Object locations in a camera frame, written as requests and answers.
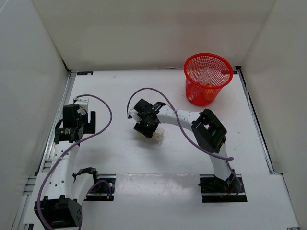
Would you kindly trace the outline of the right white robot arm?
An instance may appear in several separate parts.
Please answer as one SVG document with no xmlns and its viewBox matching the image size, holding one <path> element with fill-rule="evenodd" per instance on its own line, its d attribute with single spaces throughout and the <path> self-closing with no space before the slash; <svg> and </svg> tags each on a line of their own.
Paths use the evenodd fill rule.
<svg viewBox="0 0 307 230">
<path fill-rule="evenodd" d="M 127 117 L 136 121 L 134 130 L 146 138 L 153 137 L 159 124 L 178 126 L 186 138 L 188 136 L 185 130 L 191 131 L 197 142 L 194 143 L 191 139 L 188 141 L 210 156 L 217 189 L 223 192 L 240 191 L 241 182 L 229 164 L 233 158 L 229 158 L 226 153 L 227 130 L 211 110 L 204 109 L 199 113 L 175 110 L 163 102 L 152 105 L 140 99 L 128 111 Z"/>
</svg>

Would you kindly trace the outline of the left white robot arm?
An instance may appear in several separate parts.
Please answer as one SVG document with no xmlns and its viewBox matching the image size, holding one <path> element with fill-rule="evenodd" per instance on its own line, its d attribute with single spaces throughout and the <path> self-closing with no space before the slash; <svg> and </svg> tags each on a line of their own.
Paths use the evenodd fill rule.
<svg viewBox="0 0 307 230">
<path fill-rule="evenodd" d="M 34 211 L 44 229 L 79 227 L 85 188 L 95 192 L 101 181 L 95 168 L 74 171 L 78 141 L 85 134 L 96 132 L 96 112 L 88 112 L 88 103 L 77 102 L 63 107 L 62 119 L 55 127 L 54 168 Z"/>
</svg>

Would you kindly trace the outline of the clear bottle with yellow cap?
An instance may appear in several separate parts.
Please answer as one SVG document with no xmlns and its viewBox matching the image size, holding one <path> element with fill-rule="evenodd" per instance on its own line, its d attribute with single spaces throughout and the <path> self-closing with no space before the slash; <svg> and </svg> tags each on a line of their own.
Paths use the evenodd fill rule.
<svg viewBox="0 0 307 230">
<path fill-rule="evenodd" d="M 164 132 L 165 130 L 162 128 L 157 128 L 157 130 L 153 133 L 153 136 L 151 138 L 146 138 L 143 134 L 140 132 L 135 132 L 135 139 L 138 140 L 141 143 L 145 143 L 148 145 L 161 145 L 164 139 Z"/>
</svg>

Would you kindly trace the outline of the clear bottle with blue cap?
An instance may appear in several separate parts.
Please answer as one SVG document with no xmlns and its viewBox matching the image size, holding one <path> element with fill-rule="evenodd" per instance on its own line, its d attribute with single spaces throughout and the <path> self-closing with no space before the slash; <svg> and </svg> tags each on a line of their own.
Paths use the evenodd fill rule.
<svg viewBox="0 0 307 230">
<path fill-rule="evenodd" d="M 201 86 L 211 87 L 211 79 L 214 77 L 215 71 L 205 67 L 200 75 L 195 79 L 195 82 Z M 198 85 L 193 85 L 191 92 L 195 97 L 205 96 L 210 89 L 202 88 Z"/>
</svg>

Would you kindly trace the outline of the orange plastic bottle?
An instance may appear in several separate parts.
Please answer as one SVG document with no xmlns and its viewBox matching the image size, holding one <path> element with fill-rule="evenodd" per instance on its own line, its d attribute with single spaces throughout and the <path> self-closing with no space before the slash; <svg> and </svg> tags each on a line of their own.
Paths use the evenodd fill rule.
<svg viewBox="0 0 307 230">
<path fill-rule="evenodd" d="M 211 87 L 211 84 L 209 84 L 210 80 L 213 78 L 215 72 L 214 70 L 210 68 L 204 68 L 201 72 L 201 74 L 195 79 L 195 81 L 200 84 L 201 86 L 207 86 Z M 196 100 L 206 100 L 207 94 L 212 93 L 212 89 L 206 89 L 199 87 L 193 83 L 191 83 L 188 87 L 188 98 L 196 101 Z"/>
</svg>

